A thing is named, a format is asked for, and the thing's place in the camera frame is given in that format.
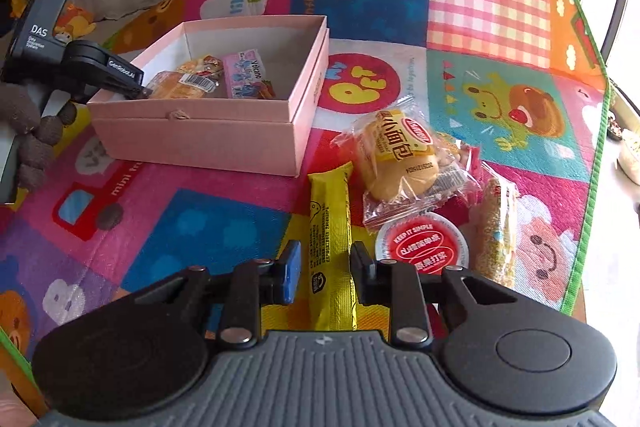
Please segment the brown knitted gloved left hand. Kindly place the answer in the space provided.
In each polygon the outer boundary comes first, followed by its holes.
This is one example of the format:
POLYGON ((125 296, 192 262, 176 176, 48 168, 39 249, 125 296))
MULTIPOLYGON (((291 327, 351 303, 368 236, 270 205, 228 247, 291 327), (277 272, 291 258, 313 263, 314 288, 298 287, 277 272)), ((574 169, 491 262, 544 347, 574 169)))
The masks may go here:
POLYGON ((46 179, 54 147, 73 124, 70 95, 41 84, 1 83, 1 204, 13 204, 17 190, 33 192, 46 179))

